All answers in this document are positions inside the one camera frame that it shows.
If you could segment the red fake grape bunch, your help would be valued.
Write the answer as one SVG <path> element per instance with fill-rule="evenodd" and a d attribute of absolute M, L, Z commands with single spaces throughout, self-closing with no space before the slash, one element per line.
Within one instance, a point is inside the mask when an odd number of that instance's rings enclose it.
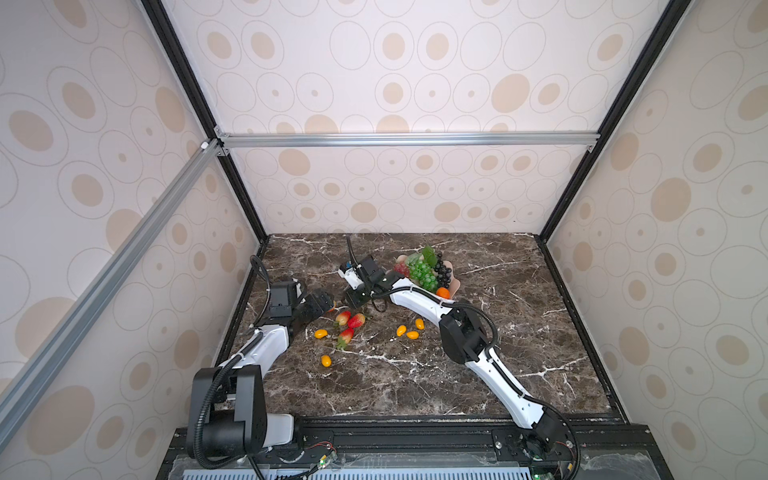
<path fill-rule="evenodd" d="M 403 275 L 405 278 L 410 277 L 410 269 L 405 261 L 396 263 L 393 269 L 399 274 Z"/>

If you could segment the green fake grape bunch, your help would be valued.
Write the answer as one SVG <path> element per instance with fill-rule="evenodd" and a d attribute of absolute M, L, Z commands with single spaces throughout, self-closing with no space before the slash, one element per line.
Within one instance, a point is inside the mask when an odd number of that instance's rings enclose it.
<path fill-rule="evenodd" d="M 422 289 L 435 293 L 439 288 L 435 271 L 437 261 L 437 254 L 429 245 L 409 255 L 406 258 L 405 264 L 411 281 Z"/>

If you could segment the black fake grape bunch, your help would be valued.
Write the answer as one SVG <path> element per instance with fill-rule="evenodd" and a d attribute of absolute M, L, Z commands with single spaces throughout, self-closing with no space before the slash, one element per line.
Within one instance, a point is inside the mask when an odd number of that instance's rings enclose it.
<path fill-rule="evenodd" d="M 436 263 L 433 271 L 436 275 L 438 287 L 448 289 L 452 281 L 452 269 L 446 265 L 440 252 L 436 254 Z"/>

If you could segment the pink scalloped fruit bowl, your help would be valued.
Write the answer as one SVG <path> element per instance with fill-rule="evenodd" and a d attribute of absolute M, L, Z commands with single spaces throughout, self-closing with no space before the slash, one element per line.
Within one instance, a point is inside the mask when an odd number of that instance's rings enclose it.
<path fill-rule="evenodd" d="M 398 263 L 398 262 L 403 262 L 403 261 L 406 261 L 406 258 L 407 258 L 408 256 L 409 256 L 409 255 L 401 255 L 401 256 L 400 256 L 400 257 L 397 259 L 397 261 L 395 262 L 395 264 L 396 264 L 396 263 Z M 458 280 L 458 279 L 455 277 L 455 274 L 454 274 L 454 269 L 453 269 L 453 265 L 451 264 L 451 262 L 450 262 L 450 261 L 448 261 L 448 260 L 445 260 L 445 259 L 444 259 L 444 257 L 443 257 L 443 260 L 445 261 L 446 265 L 452 269 L 452 281 L 451 281 L 451 284 L 450 284 L 450 287 L 448 288 L 448 290 L 450 291 L 450 298 L 453 298 L 453 297 L 455 296 L 456 292 L 458 291 L 459 287 L 460 287 L 460 282 L 459 282 L 459 280 Z"/>

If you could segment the red yellow-tipped fake strawberry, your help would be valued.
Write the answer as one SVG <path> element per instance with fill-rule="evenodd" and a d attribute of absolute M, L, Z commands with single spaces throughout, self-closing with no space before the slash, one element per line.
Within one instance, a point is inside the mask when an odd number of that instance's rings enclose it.
<path fill-rule="evenodd" d="M 348 310 L 344 310 L 335 317 L 335 323 L 340 328 L 346 328 L 350 319 L 351 313 Z"/>

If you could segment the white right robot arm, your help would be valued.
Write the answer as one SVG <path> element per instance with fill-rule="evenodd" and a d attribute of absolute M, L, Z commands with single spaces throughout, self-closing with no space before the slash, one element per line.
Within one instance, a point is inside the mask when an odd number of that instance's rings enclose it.
<path fill-rule="evenodd" d="M 557 443 L 575 438 L 567 419 L 555 407 L 532 397 L 503 364 L 496 353 L 498 329 L 482 309 L 429 293 L 408 279 L 398 280 L 387 291 L 348 287 L 344 300 L 352 308 L 388 300 L 437 325 L 444 353 L 471 370 L 498 398 L 522 430 L 529 455 L 543 458 Z"/>

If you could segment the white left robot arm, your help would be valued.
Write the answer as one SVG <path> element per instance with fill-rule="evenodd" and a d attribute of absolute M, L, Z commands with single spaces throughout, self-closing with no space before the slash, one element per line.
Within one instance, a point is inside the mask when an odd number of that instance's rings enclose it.
<path fill-rule="evenodd" d="M 186 440 L 191 458 L 217 469 L 294 442 L 295 419 L 267 411 L 263 379 L 295 334 L 333 307 L 332 295 L 322 289 L 304 293 L 270 314 L 229 360 L 196 373 Z"/>

